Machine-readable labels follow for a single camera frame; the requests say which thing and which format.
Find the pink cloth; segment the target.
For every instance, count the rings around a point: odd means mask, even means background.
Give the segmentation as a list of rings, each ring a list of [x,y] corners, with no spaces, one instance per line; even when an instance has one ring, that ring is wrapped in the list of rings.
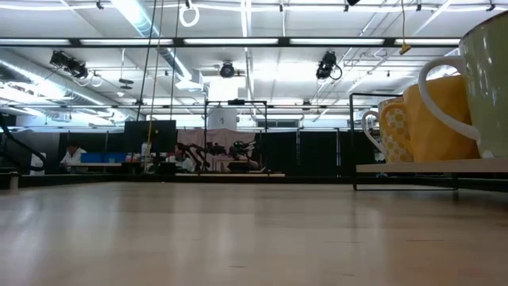
[[[205,149],[206,159],[210,163],[207,170],[219,171],[221,165],[234,160],[229,156],[229,147],[235,141],[250,142],[259,138],[257,133],[238,132],[230,129],[178,129],[177,143],[196,144]]]

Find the black metal stand frame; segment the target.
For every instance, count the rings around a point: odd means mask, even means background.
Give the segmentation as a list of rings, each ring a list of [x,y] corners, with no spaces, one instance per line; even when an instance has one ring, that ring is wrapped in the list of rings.
[[[230,161],[226,167],[220,166],[219,171],[215,172],[260,172],[264,169],[261,159],[261,135],[260,131],[256,129],[256,117],[252,117],[251,120],[247,120],[241,117],[241,111],[253,112],[259,107],[266,108],[267,103],[265,101],[250,101],[244,99],[230,99],[226,101],[212,100],[206,101],[204,106],[204,130],[207,128],[207,114],[218,107],[233,108],[237,110],[237,129],[234,131],[257,133],[259,138],[256,140],[256,148],[250,159],[240,157]]]

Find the yellow dotted mug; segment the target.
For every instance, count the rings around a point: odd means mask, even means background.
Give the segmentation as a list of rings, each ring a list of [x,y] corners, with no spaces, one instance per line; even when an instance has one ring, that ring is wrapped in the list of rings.
[[[368,140],[383,154],[387,163],[413,162],[409,149],[410,134],[407,115],[402,106],[403,98],[385,99],[378,103],[378,110],[366,111],[361,118],[361,127]],[[371,135],[368,117],[379,123],[379,140]]]

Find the black overhead light beam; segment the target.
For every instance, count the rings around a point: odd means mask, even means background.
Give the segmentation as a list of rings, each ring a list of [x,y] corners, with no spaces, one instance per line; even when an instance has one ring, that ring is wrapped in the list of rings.
[[[456,48],[447,37],[161,37],[161,38],[14,38],[0,37],[0,48]]]

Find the white cylinder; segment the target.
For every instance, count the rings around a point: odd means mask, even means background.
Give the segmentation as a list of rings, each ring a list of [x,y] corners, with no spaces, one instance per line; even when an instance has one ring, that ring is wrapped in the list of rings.
[[[237,129],[237,110],[218,107],[207,114],[208,129]]]

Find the blue storage box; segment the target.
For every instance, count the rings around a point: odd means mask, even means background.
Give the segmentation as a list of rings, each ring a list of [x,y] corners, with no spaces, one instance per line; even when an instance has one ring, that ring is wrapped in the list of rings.
[[[126,153],[84,153],[81,163],[122,163],[125,162]]]

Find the olive green mug white handle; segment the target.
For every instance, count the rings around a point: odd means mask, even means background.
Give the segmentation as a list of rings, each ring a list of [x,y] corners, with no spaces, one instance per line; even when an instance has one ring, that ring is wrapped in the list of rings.
[[[459,49],[458,56],[436,58],[420,70],[421,99],[442,123],[475,141],[483,159],[508,157],[508,10],[468,31]],[[464,77],[470,125],[446,114],[431,98],[427,75],[442,65]]]

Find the person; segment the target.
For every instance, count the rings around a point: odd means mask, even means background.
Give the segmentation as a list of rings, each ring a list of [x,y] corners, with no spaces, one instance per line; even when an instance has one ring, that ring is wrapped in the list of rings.
[[[63,159],[60,161],[60,165],[68,167],[70,164],[78,164],[81,162],[81,156],[87,153],[87,151],[80,147],[76,141],[69,141],[67,143],[67,151]]]
[[[182,143],[175,144],[175,151],[166,159],[168,163],[173,163],[178,169],[185,172],[194,171],[194,163],[187,155],[187,147]]]

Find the yellow faceted mug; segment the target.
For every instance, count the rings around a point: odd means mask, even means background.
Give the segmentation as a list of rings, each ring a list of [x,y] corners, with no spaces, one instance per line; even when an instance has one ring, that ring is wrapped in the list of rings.
[[[460,75],[431,79],[429,95],[439,109],[459,122],[470,124],[464,78]],[[434,116],[423,103],[417,84],[402,95],[410,134],[413,162],[478,159],[475,141],[456,132]]]

